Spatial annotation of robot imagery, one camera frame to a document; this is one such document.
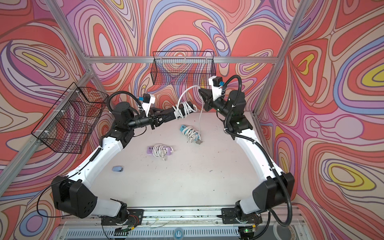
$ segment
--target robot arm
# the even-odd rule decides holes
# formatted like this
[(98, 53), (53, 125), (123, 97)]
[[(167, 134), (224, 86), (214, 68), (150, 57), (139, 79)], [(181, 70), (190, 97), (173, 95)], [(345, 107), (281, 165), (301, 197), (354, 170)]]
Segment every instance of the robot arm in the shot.
[[(151, 108), (151, 97), (144, 96), (144, 114), (134, 115), (128, 102), (121, 102), (112, 110), (115, 120), (108, 133), (101, 137), (100, 145), (77, 168), (73, 169), (66, 177), (57, 176), (52, 181), (52, 193), (55, 208), (79, 218), (89, 215), (113, 217), (114, 223), (123, 224), (127, 218), (127, 205), (117, 200), (97, 198), (91, 191), (91, 186), (109, 161), (127, 146), (134, 135), (134, 129), (150, 125), (152, 129), (164, 122), (176, 119), (174, 109)], [(180, 104), (179, 109), (183, 116), (190, 113), (194, 107), (184, 109)]]
[[(258, 180), (255, 183), (257, 187), (253, 190), (252, 196), (236, 202), (235, 206), (236, 217), (247, 221), (255, 212), (265, 212), (286, 202), (292, 193), (295, 180), (291, 173), (284, 173), (269, 159), (266, 152), (263, 152), (260, 141), (252, 130), (252, 125), (244, 116), (245, 94), (233, 90), (225, 101), (223, 95), (226, 86), (222, 78), (214, 76), (209, 79), (209, 84), (212, 89), (199, 89), (205, 103), (204, 109), (209, 111), (213, 108), (226, 117), (226, 123), (224, 123), (226, 132), (241, 146), (257, 173)], [(89, 215), (110, 216), (117, 224), (123, 224), (127, 220), (125, 203), (112, 199), (98, 199), (89, 189), (108, 162), (127, 146), (134, 135), (135, 128), (150, 125), (154, 129), (164, 122), (176, 119), (173, 108), (165, 110), (151, 108), (153, 96), (147, 94), (142, 99), (143, 103), (146, 103), (139, 106), (142, 114), (135, 115), (135, 110), (127, 102), (117, 104), (113, 110), (109, 107), (115, 121), (109, 132), (101, 138), (100, 146), (77, 168), (68, 173), (70, 177), (57, 176), (52, 181), (56, 209), (80, 218)], [(185, 111), (190, 111), (184, 109), (183, 104), (179, 105), (179, 109), (183, 115), (187, 114)]]
[[(234, 78), (238, 79), (238, 90), (229, 93), (228, 100), (224, 100), (227, 84)], [(257, 139), (252, 125), (244, 116), (246, 105), (245, 94), (241, 92), (241, 78), (234, 75), (225, 83), (221, 77), (213, 76), (209, 79), (211, 89), (199, 89), (204, 100), (204, 109), (209, 111), (215, 109), (225, 117), (223, 121), (224, 131), (232, 136), (247, 154), (257, 173), (257, 186), (252, 196), (236, 202), (235, 213), (239, 220), (247, 221), (253, 213), (269, 210), (276, 220), (283, 226), (291, 222), (292, 208), (290, 196), (292, 194), (295, 179), (291, 173), (284, 173), (282, 169), (273, 162), (268, 153), (263, 149)], [(278, 219), (272, 207), (286, 202), (288, 206), (288, 217), (286, 222)]]

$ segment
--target white cable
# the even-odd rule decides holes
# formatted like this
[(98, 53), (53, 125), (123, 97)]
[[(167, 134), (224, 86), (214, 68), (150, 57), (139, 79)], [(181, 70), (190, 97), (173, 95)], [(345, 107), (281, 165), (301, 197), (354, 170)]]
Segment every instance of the white cable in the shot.
[[(193, 85), (193, 86), (191, 86), (191, 87), (189, 87), (189, 88), (187, 88), (181, 95), (180, 95), (180, 97), (179, 97), (179, 100), (178, 100), (178, 102), (177, 102), (177, 105), (176, 105), (176, 119), (178, 119), (177, 117), (178, 117), (178, 115), (179, 115), (179, 104), (180, 104), (180, 100), (181, 100), (181, 98), (183, 97), (183, 95), (189, 90), (189, 89), (191, 89), (191, 88), (198, 88), (198, 89), (200, 89), (200, 86), (199, 85)], [(201, 99), (201, 110), (200, 110), (200, 116), (199, 116), (199, 133), (198, 133), (198, 137), (200, 138), (200, 141), (202, 140), (201, 139), (201, 135), (200, 135), (200, 132), (201, 132), (201, 128), (200, 128), (200, 119), (201, 119), (201, 114), (203, 113), (203, 106), (204, 106), (204, 100), (203, 100), (203, 98), (200, 96), (200, 94), (199, 94), (199, 97), (200, 97), (200, 99)]]
[(166, 147), (167, 146), (163, 144), (156, 144), (155, 146), (153, 146), (153, 151), (152, 151), (153, 156), (161, 157), (163, 161), (167, 160), (167, 150), (165, 149)]
[(192, 126), (188, 126), (186, 128), (184, 128), (184, 130), (182, 131), (182, 133), (187, 137), (189, 138), (189, 142), (193, 142), (195, 140), (197, 140), (197, 137), (199, 135), (199, 131), (195, 130)]
[[(181, 103), (184, 107), (184, 113), (185, 113), (185, 117), (187, 117), (187, 114), (189, 114), (189, 112), (197, 112), (197, 108), (195, 105), (194, 108), (191, 108), (191, 106), (189, 106), (189, 104), (187, 102), (182, 102)], [(175, 110), (175, 117), (178, 118), (178, 117), (181, 117), (181, 118), (184, 118), (182, 112), (181, 112), (181, 109), (177, 109), (175, 106), (172, 106), (173, 109)]]

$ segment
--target black wire basket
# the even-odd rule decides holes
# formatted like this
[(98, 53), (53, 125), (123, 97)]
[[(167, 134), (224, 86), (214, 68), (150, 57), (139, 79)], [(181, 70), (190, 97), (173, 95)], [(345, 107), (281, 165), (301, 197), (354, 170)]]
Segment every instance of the black wire basket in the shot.
[(154, 51), (153, 85), (208, 86), (216, 75), (213, 51)]
[(42, 131), (35, 130), (51, 111), (40, 120), (32, 135), (54, 152), (80, 154), (106, 107), (108, 95), (93, 88), (77, 86), (69, 94), (69, 100), (61, 109), (55, 110), (57, 114), (48, 126)]

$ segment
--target blue connector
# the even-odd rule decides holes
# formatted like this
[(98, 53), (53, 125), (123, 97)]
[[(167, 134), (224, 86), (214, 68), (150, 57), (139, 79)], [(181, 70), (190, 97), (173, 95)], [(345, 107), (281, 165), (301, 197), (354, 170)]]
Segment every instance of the blue connector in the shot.
[(186, 129), (186, 128), (187, 127), (185, 125), (181, 125), (180, 131), (183, 132), (184, 129)]

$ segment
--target blue eraser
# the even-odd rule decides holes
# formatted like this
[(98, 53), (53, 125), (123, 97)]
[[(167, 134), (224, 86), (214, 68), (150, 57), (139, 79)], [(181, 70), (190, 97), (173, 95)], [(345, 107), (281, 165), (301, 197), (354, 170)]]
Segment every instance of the blue eraser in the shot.
[(122, 166), (114, 166), (112, 168), (112, 171), (114, 171), (114, 172), (122, 172), (123, 171), (123, 167)]

